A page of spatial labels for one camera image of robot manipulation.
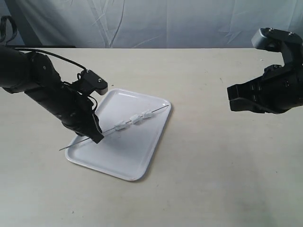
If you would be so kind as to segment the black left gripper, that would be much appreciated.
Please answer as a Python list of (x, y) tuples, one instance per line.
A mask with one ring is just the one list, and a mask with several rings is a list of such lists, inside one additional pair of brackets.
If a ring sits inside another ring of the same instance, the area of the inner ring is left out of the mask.
[(66, 82), (56, 88), (57, 109), (54, 115), (62, 124), (82, 136), (92, 136), (98, 144), (104, 139), (98, 117), (93, 113), (93, 102), (86, 96), (70, 88)]

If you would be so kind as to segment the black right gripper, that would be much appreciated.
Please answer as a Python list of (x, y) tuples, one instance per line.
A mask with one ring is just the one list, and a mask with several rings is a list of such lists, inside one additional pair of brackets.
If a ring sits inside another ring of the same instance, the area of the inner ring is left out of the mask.
[(230, 110), (282, 114), (303, 105), (303, 66), (271, 65), (264, 69), (261, 79), (227, 88)]

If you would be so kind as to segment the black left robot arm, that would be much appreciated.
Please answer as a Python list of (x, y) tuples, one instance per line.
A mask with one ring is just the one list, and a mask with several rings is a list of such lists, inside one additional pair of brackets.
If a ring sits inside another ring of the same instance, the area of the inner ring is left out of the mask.
[(10, 94), (25, 93), (64, 127), (99, 143), (104, 138), (91, 93), (104, 95), (108, 85), (93, 71), (82, 67), (77, 80), (62, 81), (49, 52), (37, 49), (0, 48), (0, 86)]

